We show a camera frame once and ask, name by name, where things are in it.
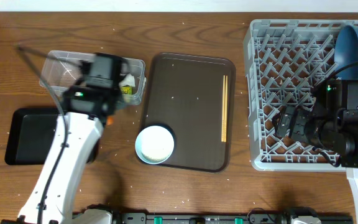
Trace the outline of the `white tissue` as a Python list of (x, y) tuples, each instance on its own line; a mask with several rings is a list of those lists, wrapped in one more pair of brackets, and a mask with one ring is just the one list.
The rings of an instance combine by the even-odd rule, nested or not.
[(121, 76), (121, 78), (123, 78), (123, 80), (119, 82), (119, 86), (121, 88), (125, 86), (136, 87), (135, 78), (130, 73), (126, 74), (125, 76)]

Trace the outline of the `green snack wrapper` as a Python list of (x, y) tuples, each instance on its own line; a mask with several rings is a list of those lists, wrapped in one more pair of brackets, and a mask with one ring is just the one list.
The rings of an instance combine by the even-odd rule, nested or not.
[(121, 92), (123, 95), (132, 95), (133, 87), (132, 86), (122, 86)]

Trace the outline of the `orange carrot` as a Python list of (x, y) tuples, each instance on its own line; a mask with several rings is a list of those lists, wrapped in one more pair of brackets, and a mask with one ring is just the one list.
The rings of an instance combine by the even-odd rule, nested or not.
[(106, 119), (106, 126), (112, 125), (114, 122), (113, 116), (108, 116)]

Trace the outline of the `blue plate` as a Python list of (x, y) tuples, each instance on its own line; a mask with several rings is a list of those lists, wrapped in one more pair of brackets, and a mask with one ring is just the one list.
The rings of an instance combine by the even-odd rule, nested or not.
[[(334, 48), (334, 62), (337, 63), (336, 71), (358, 62), (358, 27), (344, 26), (340, 30)], [(336, 77), (342, 80), (357, 80), (358, 65), (337, 73)]]

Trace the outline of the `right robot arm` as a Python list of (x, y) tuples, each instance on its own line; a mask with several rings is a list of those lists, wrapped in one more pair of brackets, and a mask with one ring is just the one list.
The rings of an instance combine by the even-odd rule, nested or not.
[(326, 80), (311, 94), (312, 110), (284, 106), (273, 117), (275, 134), (307, 143), (324, 158), (329, 151), (339, 154), (332, 165), (346, 170), (358, 223), (358, 80)]

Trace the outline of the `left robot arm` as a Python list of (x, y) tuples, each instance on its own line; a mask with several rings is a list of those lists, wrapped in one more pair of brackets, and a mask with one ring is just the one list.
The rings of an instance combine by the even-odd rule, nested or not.
[(52, 145), (38, 181), (14, 223), (118, 223), (119, 214), (101, 204), (74, 216), (73, 207), (85, 165), (110, 124), (115, 111), (124, 107), (120, 82), (127, 72), (125, 58), (96, 53), (92, 61), (77, 66), (81, 76), (59, 100), (48, 91), (59, 115)]

